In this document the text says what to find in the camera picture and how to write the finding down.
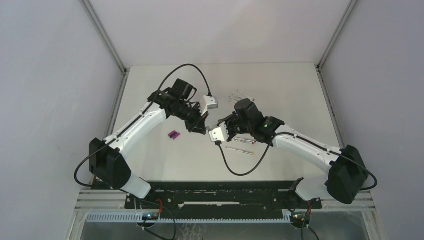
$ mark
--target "marker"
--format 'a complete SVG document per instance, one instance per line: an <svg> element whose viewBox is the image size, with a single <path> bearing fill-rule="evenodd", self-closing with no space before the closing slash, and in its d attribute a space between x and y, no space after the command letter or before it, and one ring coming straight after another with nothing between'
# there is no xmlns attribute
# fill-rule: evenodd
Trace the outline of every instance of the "marker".
<svg viewBox="0 0 424 240"><path fill-rule="evenodd" d="M234 142L239 142L239 143L243 143L243 144L250 144L253 145L256 143L256 140L249 140L249 139L244 139L241 137L234 137L233 138Z"/></svg>
<svg viewBox="0 0 424 240"><path fill-rule="evenodd" d="M231 149L233 151L236 151L236 152L239 152L239 153L242 153L242 154L249 154L249 155L252 155L252 156L255 155L254 152L244 151L244 150L233 148L233 147L229 147L229 146L226 146L225 148L226 149Z"/></svg>

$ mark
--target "white wall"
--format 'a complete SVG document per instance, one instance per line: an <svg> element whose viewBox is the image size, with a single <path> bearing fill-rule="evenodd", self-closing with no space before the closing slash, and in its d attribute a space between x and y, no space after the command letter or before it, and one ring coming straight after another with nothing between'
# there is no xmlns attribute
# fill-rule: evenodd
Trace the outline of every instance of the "white wall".
<svg viewBox="0 0 424 240"><path fill-rule="evenodd" d="M3 0L0 34L0 239L60 240L121 73L77 0Z"/></svg>
<svg viewBox="0 0 424 240"><path fill-rule="evenodd" d="M424 1L361 1L324 67L348 144L379 180L391 240L422 239Z"/></svg>
<svg viewBox="0 0 424 240"><path fill-rule="evenodd" d="M91 0L126 67L318 63L350 0Z"/></svg>

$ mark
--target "gray wall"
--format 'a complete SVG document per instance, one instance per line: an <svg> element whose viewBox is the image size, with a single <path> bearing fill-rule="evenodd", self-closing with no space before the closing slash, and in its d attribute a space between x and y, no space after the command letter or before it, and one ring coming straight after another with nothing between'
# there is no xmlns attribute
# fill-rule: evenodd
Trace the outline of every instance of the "gray wall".
<svg viewBox="0 0 424 240"><path fill-rule="evenodd" d="M424 220L424 1L361 1L324 80L348 144L379 185L387 237L421 239Z"/></svg>
<svg viewBox="0 0 424 240"><path fill-rule="evenodd" d="M0 34L0 239L60 240L121 73L78 0L2 0Z"/></svg>

